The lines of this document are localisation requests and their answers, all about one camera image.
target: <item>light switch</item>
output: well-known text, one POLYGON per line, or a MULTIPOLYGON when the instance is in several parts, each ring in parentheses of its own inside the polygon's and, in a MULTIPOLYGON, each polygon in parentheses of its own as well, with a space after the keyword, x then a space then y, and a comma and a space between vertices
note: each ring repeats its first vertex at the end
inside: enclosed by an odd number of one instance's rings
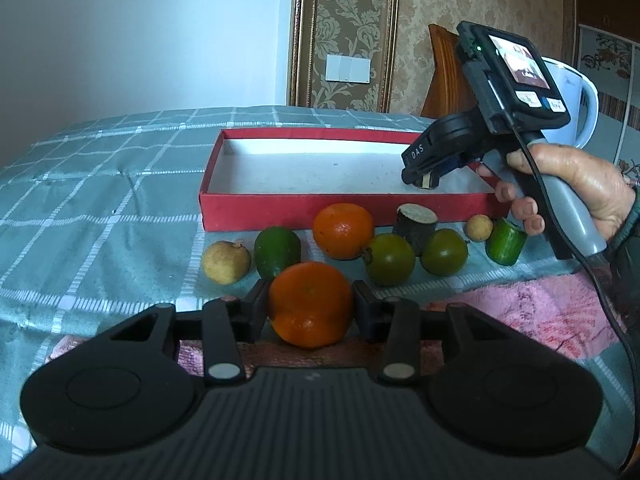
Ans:
POLYGON ((327 54, 324 78, 327 81, 369 83, 370 70, 371 60, 367 57, 327 54))

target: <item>black controller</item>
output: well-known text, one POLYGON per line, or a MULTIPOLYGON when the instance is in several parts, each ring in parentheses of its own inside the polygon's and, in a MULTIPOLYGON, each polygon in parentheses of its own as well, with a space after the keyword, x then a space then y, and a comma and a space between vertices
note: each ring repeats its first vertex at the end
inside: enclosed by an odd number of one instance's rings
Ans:
POLYGON ((269 283, 176 313, 156 304, 37 370, 20 406, 38 447, 6 480, 616 478, 585 443, 595 378, 467 304, 421 310, 353 283, 375 369, 258 368, 269 283), (204 377, 176 362, 201 340, 204 377), (423 340, 445 365, 420 375, 423 340))

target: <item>black cable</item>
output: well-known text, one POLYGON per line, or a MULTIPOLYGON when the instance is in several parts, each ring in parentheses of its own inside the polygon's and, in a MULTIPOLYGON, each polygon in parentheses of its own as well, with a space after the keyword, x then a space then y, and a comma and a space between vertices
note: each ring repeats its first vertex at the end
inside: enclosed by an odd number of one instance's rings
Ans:
POLYGON ((605 316, 607 317, 607 321, 609 321, 609 324, 613 328, 613 331, 616 333, 616 336, 622 343, 622 346, 626 352, 626 357, 629 361, 629 366, 631 367, 631 379, 634 387, 634 434, 631 442, 631 448, 629 449, 629 452, 626 456, 625 461, 620 466, 620 471, 622 471, 629 464, 629 461, 631 460, 633 453, 636 450, 636 444, 638 443, 638 439, 640 438, 640 388, 638 385, 638 364, 636 363, 636 356, 633 353, 633 350, 631 348, 631 343, 629 341, 629 338, 626 332, 624 332, 620 327, 620 325, 618 325, 618 322, 616 321, 616 318, 611 310, 611 307, 609 306, 609 301, 607 300, 607 297, 605 296, 604 291, 602 290, 602 286, 600 285, 600 283, 598 282, 598 279, 596 278, 595 274, 591 270, 591 267, 587 263, 586 258, 582 256, 582 254, 580 254, 580 251, 578 251, 578 249, 574 246, 572 241, 569 240, 567 235, 564 233, 564 231, 560 227, 560 224, 558 222, 558 219, 556 218, 554 210, 551 207, 549 195, 546 193, 546 187, 542 181, 542 175, 540 174, 540 170, 536 165, 536 161, 533 160, 533 156, 531 155, 531 152, 529 151, 529 148, 526 142, 522 139, 522 136, 518 132, 518 129, 516 128, 513 121, 511 121, 510 119, 511 118, 508 118, 508 122, 510 123, 510 127, 513 131, 513 134, 516 136, 516 139, 518 140, 518 143, 520 145, 520 149, 522 150, 522 153, 524 154, 525 158, 527 159, 527 162, 529 163, 529 167, 531 168, 531 172, 533 173, 534 179, 540 186, 540 193, 542 194, 542 197, 545 201, 546 209, 548 210, 550 220, 553 223, 556 230, 558 231, 560 237, 562 238, 562 241, 567 245, 567 247, 569 247, 569 250, 573 253, 575 259, 578 260, 578 262, 580 262, 584 271, 589 275, 589 278, 593 283, 593 287, 595 288, 596 293, 598 295, 598 299, 600 300, 600 305, 602 306, 602 310, 605 316))

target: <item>green citrus fruit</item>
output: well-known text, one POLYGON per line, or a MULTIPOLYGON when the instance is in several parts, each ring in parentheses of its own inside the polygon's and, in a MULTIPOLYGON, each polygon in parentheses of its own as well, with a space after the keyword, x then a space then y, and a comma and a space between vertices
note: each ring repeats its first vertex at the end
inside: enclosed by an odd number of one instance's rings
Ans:
POLYGON ((267 227, 255 239, 255 267, 264 280, 272 280, 287 267, 300 263, 301 256, 300 238, 290 229, 267 227))
POLYGON ((379 234, 369 242, 362 253, 369 279, 380 286, 404 283, 415 267, 415 254, 411 245, 398 235, 379 234))
POLYGON ((438 229, 427 240, 420 262, 436 276, 451 276, 465 264, 469 251, 466 242, 453 229, 438 229))

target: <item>display screen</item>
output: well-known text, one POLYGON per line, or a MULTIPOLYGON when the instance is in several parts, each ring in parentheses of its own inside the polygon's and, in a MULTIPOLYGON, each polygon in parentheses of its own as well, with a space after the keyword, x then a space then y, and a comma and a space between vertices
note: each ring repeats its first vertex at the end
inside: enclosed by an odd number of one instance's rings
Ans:
POLYGON ((518 83, 549 89, 549 84, 527 47, 504 38, 489 38, 518 83))

